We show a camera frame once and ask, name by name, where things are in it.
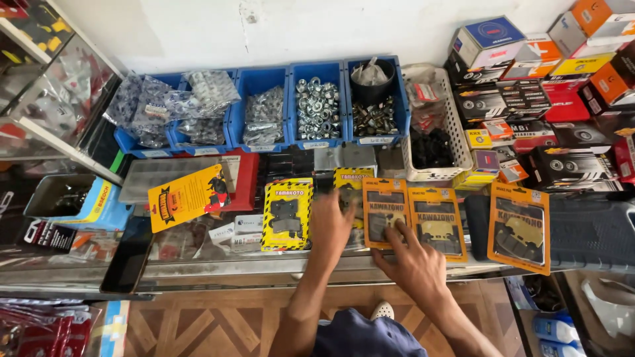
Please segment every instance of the smartphone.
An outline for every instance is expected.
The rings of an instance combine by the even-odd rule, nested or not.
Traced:
[[[133,293],[144,273],[153,238],[150,218],[132,217],[128,221],[99,291]]]

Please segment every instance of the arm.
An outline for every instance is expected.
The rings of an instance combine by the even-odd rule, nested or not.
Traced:
[[[355,219],[356,205],[350,205],[342,215],[338,200],[335,191],[311,204],[313,247],[309,262],[280,321],[269,356],[308,356],[313,351],[328,278],[344,251]]]
[[[397,263],[391,264],[376,249],[377,266],[403,289],[421,311],[441,331],[457,356],[502,357],[502,354],[467,318],[446,286],[445,256],[427,244],[420,244],[415,233],[402,221],[386,228]],[[401,243],[399,233],[408,246]]]

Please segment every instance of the white plastic basket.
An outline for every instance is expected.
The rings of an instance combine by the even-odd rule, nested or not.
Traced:
[[[401,73],[404,77],[404,81],[407,81],[409,78],[419,75],[428,68],[430,68],[428,64],[407,65],[402,66]],[[401,139],[401,153],[403,155],[403,166],[406,168],[406,180],[408,181],[448,181],[459,173],[470,170],[474,164],[465,135],[463,134],[461,120],[458,117],[457,106],[452,96],[448,73],[442,68],[437,68],[436,77],[441,78],[441,84],[447,94],[445,98],[445,130],[450,135],[450,147],[452,148],[456,167],[426,168],[424,170],[415,169],[412,165],[410,136],[407,136]]]

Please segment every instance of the yamakoto brake pad package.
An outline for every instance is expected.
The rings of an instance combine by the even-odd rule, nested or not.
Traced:
[[[333,174],[333,188],[340,190],[340,209],[346,211],[349,202],[356,198],[358,201],[357,210],[355,211],[355,221],[353,228],[364,228],[364,204],[362,199],[362,180],[365,177],[375,177],[373,168],[335,168]]]
[[[364,243],[367,248],[392,249],[384,228],[401,219],[410,225],[406,180],[364,178]]]
[[[492,183],[487,246],[489,259],[549,275],[549,195]]]
[[[443,253],[448,262],[467,262],[467,249],[453,189],[408,189],[412,228],[421,243]]]
[[[263,252],[304,249],[309,238],[312,200],[312,178],[267,184],[260,240]]]
[[[148,190],[152,233],[174,227],[229,204],[221,164]]]

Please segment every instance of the white shoe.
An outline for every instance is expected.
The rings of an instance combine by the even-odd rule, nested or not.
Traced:
[[[370,320],[373,321],[374,319],[379,318],[381,316],[386,316],[393,320],[395,319],[395,311],[392,309],[392,305],[390,305],[386,301],[382,301],[379,303],[379,305],[377,305],[377,307],[375,308],[375,311],[370,316]]]

